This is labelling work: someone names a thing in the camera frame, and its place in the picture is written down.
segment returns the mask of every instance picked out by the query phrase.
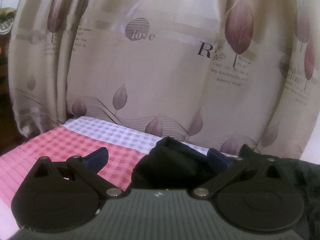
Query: gray plastic base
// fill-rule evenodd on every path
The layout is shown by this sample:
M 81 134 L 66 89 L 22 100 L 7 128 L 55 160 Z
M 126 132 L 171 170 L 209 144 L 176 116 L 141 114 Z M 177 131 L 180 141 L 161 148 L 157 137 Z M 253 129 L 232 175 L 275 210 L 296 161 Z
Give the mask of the gray plastic base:
M 184 190 L 137 190 L 108 200 L 87 224 L 63 233 L 22 228 L 12 240 L 303 240 L 293 230 L 254 235 L 226 223 L 205 200 Z

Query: black disc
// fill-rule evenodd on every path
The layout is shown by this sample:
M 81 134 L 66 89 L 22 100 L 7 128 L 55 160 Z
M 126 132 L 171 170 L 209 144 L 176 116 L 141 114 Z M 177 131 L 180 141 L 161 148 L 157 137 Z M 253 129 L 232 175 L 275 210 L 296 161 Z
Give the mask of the black disc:
M 66 179 L 57 183 L 49 177 L 37 179 L 28 191 L 18 191 L 12 200 L 12 213 L 17 222 L 40 232 L 79 227 L 94 216 L 98 207 L 99 197 L 87 185 Z
M 217 195 L 217 208 L 237 227 L 261 233 L 289 229 L 301 217 L 303 199 L 280 180 L 242 181 Z

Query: bed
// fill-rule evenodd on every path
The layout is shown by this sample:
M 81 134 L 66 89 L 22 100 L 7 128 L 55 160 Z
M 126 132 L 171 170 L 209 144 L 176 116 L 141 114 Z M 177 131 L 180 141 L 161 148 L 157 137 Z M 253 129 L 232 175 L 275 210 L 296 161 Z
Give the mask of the bed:
M 65 161 L 73 155 L 86 156 L 100 147 L 109 152 L 108 164 L 98 173 L 121 189 L 131 182 L 138 161 L 161 138 L 93 117 L 70 119 L 0 156 L 0 239 L 6 240 L 19 228 L 11 213 L 11 201 L 36 160 L 48 156 Z M 208 149 L 187 144 L 206 154 Z

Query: black fabric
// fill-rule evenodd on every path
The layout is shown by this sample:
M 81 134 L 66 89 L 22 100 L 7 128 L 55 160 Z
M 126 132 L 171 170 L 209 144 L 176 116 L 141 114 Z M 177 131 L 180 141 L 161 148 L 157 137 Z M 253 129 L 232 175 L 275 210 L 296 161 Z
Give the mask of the black fabric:
M 247 145 L 243 145 L 239 156 L 252 165 L 267 158 L 278 161 L 289 180 L 300 191 L 305 203 L 303 216 L 294 230 L 304 239 L 320 240 L 320 165 L 260 155 Z M 205 155 L 166 137 L 138 162 L 129 188 L 190 190 L 215 175 Z
M 133 169 L 130 187 L 193 189 L 214 176 L 205 155 L 165 137 Z
M 242 146 L 239 156 L 252 164 L 267 158 L 274 158 L 278 161 L 284 173 L 300 191 L 304 200 L 303 218 L 297 225 L 296 231 L 302 235 L 308 233 L 309 240 L 320 240 L 320 165 L 296 159 L 281 159 L 271 155 L 260 155 L 246 144 Z M 308 222 L 309 232 L 302 232 L 304 218 Z

